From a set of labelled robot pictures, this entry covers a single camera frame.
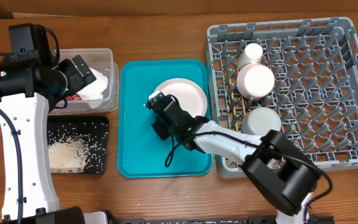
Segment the teal tray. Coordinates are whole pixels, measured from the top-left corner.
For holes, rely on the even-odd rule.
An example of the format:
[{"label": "teal tray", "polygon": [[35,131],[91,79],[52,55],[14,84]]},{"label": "teal tray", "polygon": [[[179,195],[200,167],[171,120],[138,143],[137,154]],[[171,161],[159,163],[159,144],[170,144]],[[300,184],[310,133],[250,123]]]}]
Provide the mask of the teal tray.
[{"label": "teal tray", "polygon": [[[206,68],[199,60],[129,62],[121,70],[117,166],[125,177],[205,175],[212,168],[213,155],[190,152],[183,146],[175,151],[171,166],[164,166],[171,140],[157,136],[151,126],[155,114],[144,104],[159,84],[171,78],[197,83],[209,102]],[[209,105],[206,116],[210,118]]]}]

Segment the plastic container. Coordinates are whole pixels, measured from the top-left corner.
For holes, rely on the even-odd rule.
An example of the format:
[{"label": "plastic container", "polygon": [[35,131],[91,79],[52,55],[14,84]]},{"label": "plastic container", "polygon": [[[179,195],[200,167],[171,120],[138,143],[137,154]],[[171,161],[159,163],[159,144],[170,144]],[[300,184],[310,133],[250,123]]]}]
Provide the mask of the plastic container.
[{"label": "plastic container", "polygon": [[69,100],[65,109],[54,109],[49,114],[79,114],[113,111],[118,105],[119,80],[117,64],[114,63],[110,49],[62,49],[60,61],[80,55],[86,64],[108,78],[108,87],[103,91],[103,99],[99,100]]},{"label": "plastic container", "polygon": [[[241,131],[246,113],[274,110],[282,133],[324,170],[358,169],[358,37],[345,17],[211,26],[207,69],[212,117]],[[237,62],[247,44],[259,44],[261,63],[275,87],[259,100],[236,88]],[[245,177],[238,165],[216,158],[225,178]]]}]

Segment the black tray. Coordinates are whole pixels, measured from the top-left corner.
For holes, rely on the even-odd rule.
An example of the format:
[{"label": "black tray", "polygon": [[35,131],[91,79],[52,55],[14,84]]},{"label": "black tray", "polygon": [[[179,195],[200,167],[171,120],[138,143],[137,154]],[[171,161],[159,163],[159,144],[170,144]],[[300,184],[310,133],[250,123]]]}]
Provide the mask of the black tray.
[{"label": "black tray", "polygon": [[89,149],[83,172],[79,174],[100,174],[106,169],[107,150],[109,139],[109,120],[105,116],[48,116],[47,138],[48,146],[62,138],[74,135],[90,134],[89,137],[80,137],[90,146],[97,142],[97,147]]}]

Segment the white cup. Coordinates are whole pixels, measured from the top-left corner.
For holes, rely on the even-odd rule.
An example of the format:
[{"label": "white cup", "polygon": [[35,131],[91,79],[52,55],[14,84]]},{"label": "white cup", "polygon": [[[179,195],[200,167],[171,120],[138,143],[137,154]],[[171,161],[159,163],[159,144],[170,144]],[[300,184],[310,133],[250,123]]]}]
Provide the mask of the white cup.
[{"label": "white cup", "polygon": [[241,70],[249,63],[260,63],[263,54],[264,50],[259,44],[248,44],[240,55],[237,67]]},{"label": "white cup", "polygon": [[274,87],[274,74],[265,65],[250,63],[240,70],[237,76],[237,89],[245,98],[262,98]]},{"label": "white cup", "polygon": [[281,119],[270,108],[256,108],[244,116],[241,129],[244,134],[265,136],[270,130],[281,130]]}]

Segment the white plate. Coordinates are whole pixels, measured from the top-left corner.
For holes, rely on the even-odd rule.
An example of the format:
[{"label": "white plate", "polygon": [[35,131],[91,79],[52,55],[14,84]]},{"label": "white plate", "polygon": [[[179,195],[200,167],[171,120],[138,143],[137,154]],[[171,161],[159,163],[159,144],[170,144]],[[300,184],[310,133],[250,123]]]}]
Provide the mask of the white plate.
[{"label": "white plate", "polygon": [[208,107],[204,91],[196,83],[185,78],[172,78],[161,83],[155,90],[178,98],[180,108],[192,117],[204,116]]}]

